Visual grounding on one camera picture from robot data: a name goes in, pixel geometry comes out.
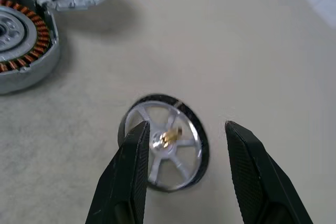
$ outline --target copper winding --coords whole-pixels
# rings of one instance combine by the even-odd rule
[[[47,51],[50,43],[49,29],[43,19],[29,10],[28,7],[22,6],[19,3],[14,3],[11,0],[0,0],[0,6],[6,6],[18,10],[19,12],[25,14],[35,25],[37,30],[37,39],[35,46],[26,55],[20,58],[10,60],[7,62],[0,62],[0,73],[6,71],[12,71],[24,67],[39,59]]]

